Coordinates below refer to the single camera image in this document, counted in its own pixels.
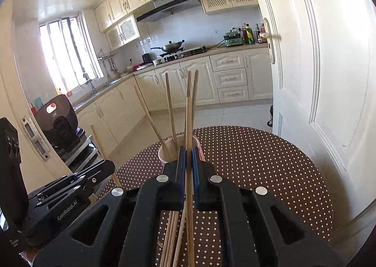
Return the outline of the wooden chopstick five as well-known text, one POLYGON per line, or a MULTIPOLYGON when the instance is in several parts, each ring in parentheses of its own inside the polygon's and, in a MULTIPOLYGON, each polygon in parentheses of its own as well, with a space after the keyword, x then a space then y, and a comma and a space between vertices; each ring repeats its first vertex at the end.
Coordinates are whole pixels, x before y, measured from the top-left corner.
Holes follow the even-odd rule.
POLYGON ((172 223, 173 223, 173 211, 169 212, 169 217, 168 217, 168 223, 166 227, 166 234, 165 234, 165 240, 163 243, 163 250, 161 254, 161 260, 160 260, 160 267, 165 267, 167 265, 167 260, 168 260, 168 252, 169 252, 169 240, 170 240, 170 231, 172 228, 172 223))

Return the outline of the wooden chopstick three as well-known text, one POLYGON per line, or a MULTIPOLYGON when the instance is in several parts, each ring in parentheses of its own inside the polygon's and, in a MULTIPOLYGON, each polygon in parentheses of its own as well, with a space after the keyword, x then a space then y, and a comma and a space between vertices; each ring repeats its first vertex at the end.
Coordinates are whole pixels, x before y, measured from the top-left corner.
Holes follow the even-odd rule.
MULTIPOLYGON (((107 157, 107 153, 105 152, 105 150, 104 150, 104 146, 103 146, 103 144, 102 144, 101 141, 100 141, 100 138, 99 138, 99 135, 98 135, 98 133, 97 133, 97 130, 96 130, 96 126, 95 126, 95 124, 91 124, 90 127, 91 127, 91 129, 92 129, 93 137, 95 138, 95 141, 97 142, 98 148, 99 148, 99 150, 100 150, 100 152, 101 152, 101 155, 102 155, 103 159, 104 159, 104 160, 107 160, 107 159, 108 159, 108 157, 107 157)), ((114 180, 114 183, 115 183, 115 185, 116 185, 117 187, 122 187, 122 184, 121 184, 121 182, 119 181, 119 179, 118 179, 118 177, 117 177, 117 175, 116 175, 116 172, 113 172, 113 173, 112 173, 112 179, 114 180)))

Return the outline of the wooden chopstick six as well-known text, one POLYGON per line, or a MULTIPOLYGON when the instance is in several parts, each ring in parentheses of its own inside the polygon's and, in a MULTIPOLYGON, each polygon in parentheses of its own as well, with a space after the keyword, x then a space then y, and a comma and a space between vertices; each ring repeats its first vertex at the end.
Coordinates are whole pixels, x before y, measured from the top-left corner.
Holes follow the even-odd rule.
POLYGON ((168 236, 166 238, 167 244, 165 246, 165 256, 164 256, 165 261, 163 263, 163 267, 168 266, 168 256, 169 256, 169 250, 171 247, 171 242, 172 242, 172 237, 173 237, 173 227, 174 227, 174 222, 176 219, 176 213, 177 211, 172 212, 172 216, 168 225, 168 230, 167 230, 168 236))

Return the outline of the wooden chopstick seven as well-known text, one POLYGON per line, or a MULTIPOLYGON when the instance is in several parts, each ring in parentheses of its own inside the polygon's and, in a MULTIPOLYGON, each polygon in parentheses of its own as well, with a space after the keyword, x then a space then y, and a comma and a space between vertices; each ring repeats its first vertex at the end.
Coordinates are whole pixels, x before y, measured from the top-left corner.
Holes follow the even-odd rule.
POLYGON ((177 231, 177 227, 178 227, 179 213, 180 213, 179 211, 173 212, 173 223, 172 223, 172 226, 171 226, 172 237, 170 239, 170 245, 169 245, 169 248, 168 248, 168 260, 167 260, 167 264, 166 264, 167 267, 172 266, 172 259, 173 259, 173 254, 174 254, 174 251, 175 251, 175 238, 176 238, 176 231, 177 231))

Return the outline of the wooden chopstick ten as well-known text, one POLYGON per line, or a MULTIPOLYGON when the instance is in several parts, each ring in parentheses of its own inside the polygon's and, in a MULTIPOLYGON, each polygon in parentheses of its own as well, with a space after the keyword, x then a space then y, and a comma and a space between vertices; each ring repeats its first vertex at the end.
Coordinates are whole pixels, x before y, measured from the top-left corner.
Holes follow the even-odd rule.
POLYGON ((173 258, 173 267, 178 266, 178 258, 179 258, 179 255, 180 255, 180 248, 181 248, 182 237, 183 237, 183 233, 184 233, 185 219, 186 219, 186 208, 183 209, 182 217, 180 219, 180 227, 179 227, 179 231, 178 231, 178 238, 177 238, 177 241, 176 241, 175 255, 174 255, 174 258, 173 258))

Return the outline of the wooden chopstick four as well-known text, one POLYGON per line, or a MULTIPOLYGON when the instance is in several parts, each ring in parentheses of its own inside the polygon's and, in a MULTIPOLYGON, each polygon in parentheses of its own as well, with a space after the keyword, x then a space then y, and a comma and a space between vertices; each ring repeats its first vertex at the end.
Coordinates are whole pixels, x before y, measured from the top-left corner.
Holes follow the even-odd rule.
POLYGON ((194 258, 194 219, 193 219, 193 177, 192 177, 192 98, 186 100, 185 149, 186 156, 186 222, 187 255, 189 267, 195 266, 194 258))

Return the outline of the wooden chopstick one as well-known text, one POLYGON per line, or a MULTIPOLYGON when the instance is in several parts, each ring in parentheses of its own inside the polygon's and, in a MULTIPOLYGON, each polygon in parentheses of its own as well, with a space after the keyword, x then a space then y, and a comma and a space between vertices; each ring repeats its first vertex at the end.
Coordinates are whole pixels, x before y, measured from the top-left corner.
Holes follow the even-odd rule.
POLYGON ((145 100, 144 100, 144 98, 142 96, 142 93, 141 93, 141 91, 140 91, 140 89, 139 89, 139 87, 137 85, 134 86, 134 91, 135 91, 135 93, 136 93, 136 95, 137 95, 137 97, 138 97, 138 99, 140 101, 140 104, 141 104, 141 106, 142 106, 142 108, 143 108, 143 110, 145 112, 145 115, 146 115, 146 117, 147 117, 147 119, 148 119, 148 121, 149 121, 152 129, 154 130, 154 133, 158 137, 158 139, 159 139, 159 141, 160 141, 160 143, 161 143, 161 145, 163 147, 163 150, 165 151, 165 153, 167 154, 168 157, 172 158, 173 155, 168 150, 167 145, 166 145, 166 143, 163 140, 163 137, 159 133, 159 130, 157 129, 157 126, 154 123, 154 121, 152 119, 152 116, 150 115, 150 112, 149 112, 149 110, 147 108, 147 104, 146 104, 146 102, 145 102, 145 100))

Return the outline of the wooden chopstick eight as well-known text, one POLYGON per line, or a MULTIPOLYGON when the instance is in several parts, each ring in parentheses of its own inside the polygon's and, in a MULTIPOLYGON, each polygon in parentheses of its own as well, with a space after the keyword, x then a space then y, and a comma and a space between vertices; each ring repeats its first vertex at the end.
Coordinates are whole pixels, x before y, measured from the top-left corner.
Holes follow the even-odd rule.
POLYGON ((178 154, 175 120, 173 116, 172 95, 171 95, 171 89, 170 89, 170 84, 169 84, 168 72, 165 73, 165 81, 166 81, 166 95, 167 95, 167 102, 168 102, 169 121, 172 127, 173 146, 175 148, 175 152, 178 154))

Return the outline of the wooden chopstick two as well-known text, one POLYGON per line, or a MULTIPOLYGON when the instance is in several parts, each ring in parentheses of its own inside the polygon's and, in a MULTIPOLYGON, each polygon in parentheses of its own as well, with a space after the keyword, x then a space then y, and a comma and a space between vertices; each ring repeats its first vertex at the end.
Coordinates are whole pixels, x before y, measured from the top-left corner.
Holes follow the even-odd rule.
POLYGON ((187 97, 192 96, 192 72, 191 71, 187 72, 187 93, 186 93, 186 96, 187 97))

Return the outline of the wooden chopstick nine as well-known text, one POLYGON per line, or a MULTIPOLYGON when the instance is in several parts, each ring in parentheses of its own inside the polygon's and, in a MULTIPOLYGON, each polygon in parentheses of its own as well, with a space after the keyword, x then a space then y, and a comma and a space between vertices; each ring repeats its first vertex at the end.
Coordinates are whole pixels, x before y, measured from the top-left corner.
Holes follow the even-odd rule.
POLYGON ((195 70, 194 72, 194 82, 193 82, 193 89, 192 89, 192 129, 194 127, 194 116, 196 110, 196 98, 197 98, 197 91, 198 91, 198 79, 199 79, 199 70, 195 70))

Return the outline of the metal shelf rack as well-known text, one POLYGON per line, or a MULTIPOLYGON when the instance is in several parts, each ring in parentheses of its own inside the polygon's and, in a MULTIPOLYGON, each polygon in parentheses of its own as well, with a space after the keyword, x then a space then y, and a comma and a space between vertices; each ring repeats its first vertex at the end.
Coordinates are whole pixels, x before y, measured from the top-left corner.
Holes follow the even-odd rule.
POLYGON ((85 170, 103 159, 92 135, 83 135, 80 143, 61 158, 73 173, 85 170))

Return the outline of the chrome sink faucet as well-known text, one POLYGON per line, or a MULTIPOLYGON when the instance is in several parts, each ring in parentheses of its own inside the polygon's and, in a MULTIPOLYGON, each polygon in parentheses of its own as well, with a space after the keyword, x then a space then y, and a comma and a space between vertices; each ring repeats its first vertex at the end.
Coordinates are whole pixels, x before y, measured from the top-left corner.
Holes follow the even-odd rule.
POLYGON ((93 94, 96 94, 97 90, 96 90, 95 86, 93 85, 92 79, 89 77, 87 72, 83 72, 83 78, 86 80, 86 84, 90 85, 93 94))

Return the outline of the black gas stove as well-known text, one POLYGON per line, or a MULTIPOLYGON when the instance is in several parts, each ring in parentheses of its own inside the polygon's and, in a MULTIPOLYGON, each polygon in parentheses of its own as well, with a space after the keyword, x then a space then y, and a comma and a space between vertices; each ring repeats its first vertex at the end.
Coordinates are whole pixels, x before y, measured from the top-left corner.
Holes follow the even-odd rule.
POLYGON ((161 54, 158 58, 162 59, 164 62, 173 61, 176 59, 181 59, 189 56, 194 56, 197 54, 203 54, 206 53, 208 49, 205 46, 193 48, 193 49, 184 49, 180 48, 176 52, 173 53, 165 53, 161 54))

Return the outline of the white panel door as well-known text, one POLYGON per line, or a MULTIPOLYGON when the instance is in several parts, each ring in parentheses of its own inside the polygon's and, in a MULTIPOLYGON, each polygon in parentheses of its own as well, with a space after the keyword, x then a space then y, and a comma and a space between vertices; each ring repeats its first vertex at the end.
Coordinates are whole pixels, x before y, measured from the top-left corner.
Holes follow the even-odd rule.
POLYGON ((375 226, 373 0, 259 0, 280 36, 271 64, 273 132, 323 172, 334 242, 364 242, 375 226))

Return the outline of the wall utensil rack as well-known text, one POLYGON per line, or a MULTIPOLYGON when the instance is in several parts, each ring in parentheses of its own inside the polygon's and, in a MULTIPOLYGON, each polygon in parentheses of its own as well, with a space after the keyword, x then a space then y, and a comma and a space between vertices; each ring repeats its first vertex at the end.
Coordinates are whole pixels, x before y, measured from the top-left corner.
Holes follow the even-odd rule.
POLYGON ((105 70, 105 75, 109 79, 111 77, 109 72, 112 72, 112 74, 116 75, 119 77, 121 74, 118 71, 117 65, 115 64, 114 57, 117 53, 116 52, 108 52, 105 53, 102 49, 99 50, 97 54, 97 60, 100 64, 102 64, 104 70, 105 70))

